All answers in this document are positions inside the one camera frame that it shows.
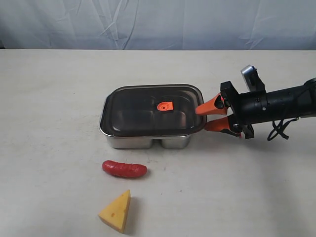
table surface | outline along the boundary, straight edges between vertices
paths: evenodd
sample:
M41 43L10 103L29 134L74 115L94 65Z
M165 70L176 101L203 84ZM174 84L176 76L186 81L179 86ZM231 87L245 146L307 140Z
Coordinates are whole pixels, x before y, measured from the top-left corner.
M130 189L126 234L137 237L316 236L316 119L268 142L201 131L187 148L116 150L98 123L125 85L188 83L207 101L252 64L267 91L316 77L312 51L0 50L0 236L115 237L97 214ZM147 165L137 180L107 159Z

cheese wedge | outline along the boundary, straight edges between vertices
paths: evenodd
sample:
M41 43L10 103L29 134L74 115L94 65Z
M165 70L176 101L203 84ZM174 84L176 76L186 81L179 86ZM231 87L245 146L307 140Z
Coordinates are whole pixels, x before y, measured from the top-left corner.
M129 202L130 191L127 190L99 213L101 221L116 231L124 233Z

